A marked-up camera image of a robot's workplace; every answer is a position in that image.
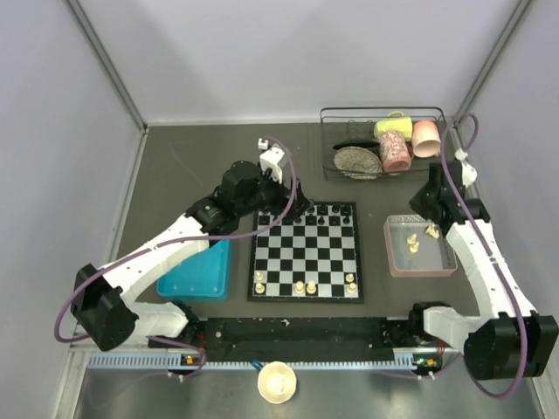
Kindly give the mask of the white king piece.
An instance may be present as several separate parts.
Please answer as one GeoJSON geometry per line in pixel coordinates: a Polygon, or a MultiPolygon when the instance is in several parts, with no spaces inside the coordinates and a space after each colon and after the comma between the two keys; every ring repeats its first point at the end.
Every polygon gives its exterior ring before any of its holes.
{"type": "Polygon", "coordinates": [[[294,290],[296,293],[298,294],[302,294],[305,292],[305,283],[302,281],[298,281],[295,285],[294,285],[294,290]]]}

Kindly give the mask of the white queen piece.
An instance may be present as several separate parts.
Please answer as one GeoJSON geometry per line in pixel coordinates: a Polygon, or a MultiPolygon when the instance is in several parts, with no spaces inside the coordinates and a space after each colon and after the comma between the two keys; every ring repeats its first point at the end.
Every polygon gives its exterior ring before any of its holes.
{"type": "Polygon", "coordinates": [[[317,291],[316,283],[314,281],[309,282],[307,284],[306,292],[308,294],[313,295],[313,294],[316,294],[316,291],[317,291]]]}

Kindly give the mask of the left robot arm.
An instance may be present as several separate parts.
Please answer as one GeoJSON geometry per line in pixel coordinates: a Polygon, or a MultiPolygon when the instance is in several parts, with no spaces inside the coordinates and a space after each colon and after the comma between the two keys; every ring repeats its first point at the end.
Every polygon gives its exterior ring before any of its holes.
{"type": "Polygon", "coordinates": [[[70,311],[101,351],[113,350],[131,337],[171,338],[188,346],[196,340],[198,326],[185,307],[140,303],[138,297],[180,263],[230,239],[243,216],[269,211],[277,220],[292,220],[310,205],[297,178],[286,186],[273,178],[271,169],[237,161],[210,195],[135,253],[102,268],[81,268],[70,311]]]}

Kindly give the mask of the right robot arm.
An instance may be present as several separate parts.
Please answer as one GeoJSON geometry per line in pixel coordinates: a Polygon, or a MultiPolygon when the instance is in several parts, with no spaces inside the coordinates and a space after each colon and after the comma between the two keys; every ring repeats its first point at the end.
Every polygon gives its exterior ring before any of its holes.
{"type": "Polygon", "coordinates": [[[483,202],[467,198],[466,165],[434,162],[410,206],[437,225],[464,268],[479,317],[467,317],[443,302],[416,303],[407,332],[420,345],[436,338],[458,350],[478,381],[539,377],[558,338],[551,315],[540,315],[523,295],[500,253],[483,202]]]}

